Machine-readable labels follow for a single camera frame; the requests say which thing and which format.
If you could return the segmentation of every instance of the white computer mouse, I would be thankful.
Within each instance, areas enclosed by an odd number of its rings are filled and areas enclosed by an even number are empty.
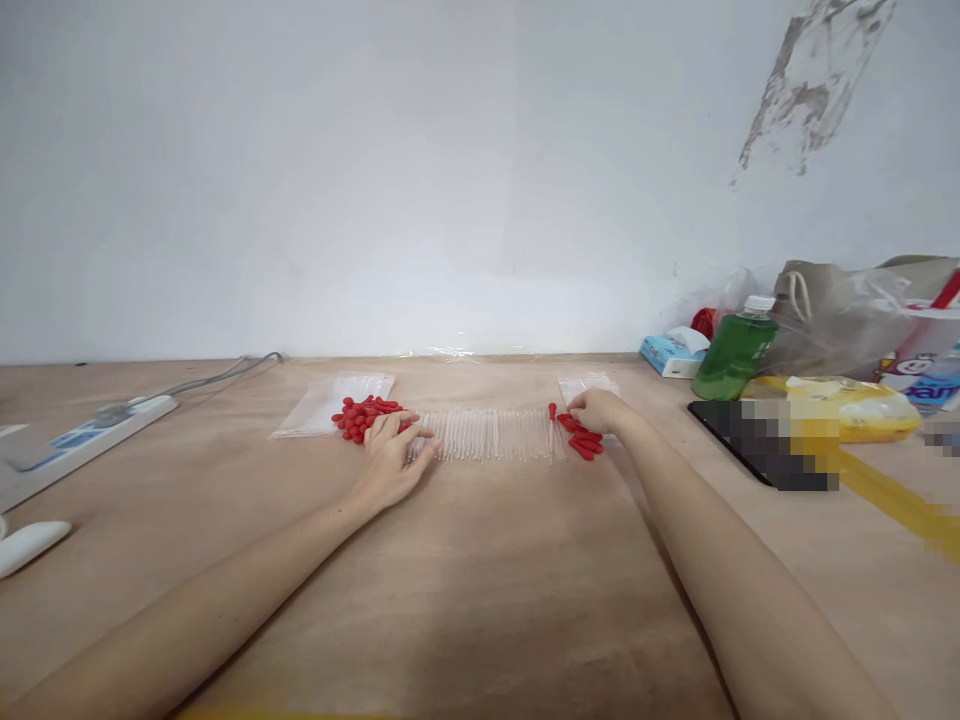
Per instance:
[[[0,579],[15,573],[63,540],[71,527],[63,520],[33,523],[0,540]],[[5,524],[0,525],[0,537],[5,529]]]

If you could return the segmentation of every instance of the power strip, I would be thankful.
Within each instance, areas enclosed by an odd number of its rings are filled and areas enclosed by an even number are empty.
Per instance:
[[[85,423],[51,440],[49,455],[24,470],[18,470],[6,458],[0,457],[0,513],[53,485],[176,407],[176,400],[161,395],[134,405],[130,408],[129,418],[111,427],[98,428],[92,422]]]

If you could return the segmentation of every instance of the wooden table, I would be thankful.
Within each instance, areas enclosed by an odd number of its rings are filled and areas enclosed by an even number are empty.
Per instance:
[[[223,367],[2,368],[0,422],[53,437],[108,402]],[[688,415],[687,383],[596,357],[288,362],[181,396],[175,412],[8,514],[12,530],[50,519],[76,530],[0,583],[0,644],[16,649],[0,661],[0,692],[18,696],[185,578],[348,487],[356,446],[269,435],[311,381],[363,368],[395,373],[391,397],[418,409],[542,407],[557,398],[558,375],[606,372],[783,560],[904,717],[955,717],[958,566],[846,488],[761,485]],[[919,492],[955,492],[960,460],[919,440],[856,452]],[[552,466],[440,464],[331,558],[185,714],[251,707],[731,717],[617,448],[592,464],[572,453]]]

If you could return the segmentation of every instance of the hand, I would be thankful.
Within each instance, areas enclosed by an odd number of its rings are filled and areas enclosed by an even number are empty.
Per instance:
[[[433,430],[411,425],[399,435],[400,423],[420,419],[416,413],[402,411],[381,415],[363,434],[364,457],[351,494],[372,503],[377,511],[386,510],[403,500],[420,482],[423,471],[440,447],[434,440],[420,455],[404,467],[407,446],[417,437],[433,437]]]
[[[577,395],[568,408],[580,424],[598,433],[615,433],[633,409],[609,390],[588,388]]]

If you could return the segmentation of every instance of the phone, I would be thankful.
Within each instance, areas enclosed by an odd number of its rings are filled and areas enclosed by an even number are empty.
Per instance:
[[[840,476],[818,471],[815,456],[791,452],[790,435],[783,433],[789,423],[781,422],[789,413],[777,413],[773,403],[696,400],[687,410],[764,485],[777,490],[839,489]]]

